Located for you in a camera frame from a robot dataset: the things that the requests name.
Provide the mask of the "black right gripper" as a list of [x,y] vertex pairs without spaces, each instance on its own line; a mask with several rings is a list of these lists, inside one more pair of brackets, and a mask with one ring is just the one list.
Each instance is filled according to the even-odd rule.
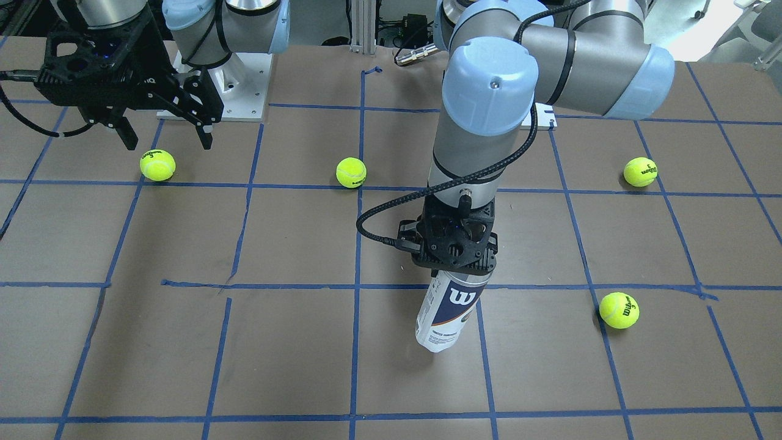
[[178,108],[195,125],[204,150],[212,148],[213,126],[224,111],[208,69],[176,73],[151,12],[109,29],[80,32],[57,23],[34,86],[51,103],[78,108],[87,123],[114,129],[128,150],[139,138],[125,111],[167,109],[180,87]]

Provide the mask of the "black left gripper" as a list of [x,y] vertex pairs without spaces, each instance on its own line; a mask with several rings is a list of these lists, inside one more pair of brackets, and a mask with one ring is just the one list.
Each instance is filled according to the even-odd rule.
[[454,273],[491,273],[497,266],[498,236],[492,231],[495,202],[468,208],[462,197],[453,208],[436,196],[424,198],[417,220],[402,220],[397,248],[412,255],[414,264]]

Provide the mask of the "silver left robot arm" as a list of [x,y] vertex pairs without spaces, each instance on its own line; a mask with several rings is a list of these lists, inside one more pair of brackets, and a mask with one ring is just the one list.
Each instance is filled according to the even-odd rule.
[[500,177],[525,118],[549,104],[609,118],[651,116],[670,91],[673,56],[645,42],[648,1],[440,1],[434,42],[447,51],[442,108],[421,216],[395,247],[432,270],[489,274]]

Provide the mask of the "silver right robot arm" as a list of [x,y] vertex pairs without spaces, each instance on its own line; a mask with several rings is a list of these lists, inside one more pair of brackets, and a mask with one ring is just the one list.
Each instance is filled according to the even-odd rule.
[[86,123],[114,129],[128,150],[137,136],[125,111],[168,111],[191,123],[204,149],[224,102],[210,72],[238,53],[282,53],[290,41],[288,1],[165,1],[165,25],[187,72],[173,66],[146,1],[54,1],[32,83]]

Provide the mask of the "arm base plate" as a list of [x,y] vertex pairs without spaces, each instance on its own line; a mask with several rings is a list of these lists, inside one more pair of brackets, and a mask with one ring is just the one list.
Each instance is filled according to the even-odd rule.
[[209,70],[224,104],[223,122],[262,122],[268,102],[274,55],[235,53]]
[[[555,111],[553,106],[542,103],[535,103],[537,128],[543,130],[553,130],[558,128]],[[532,127],[532,112],[528,112],[519,126],[520,130],[530,130]]]

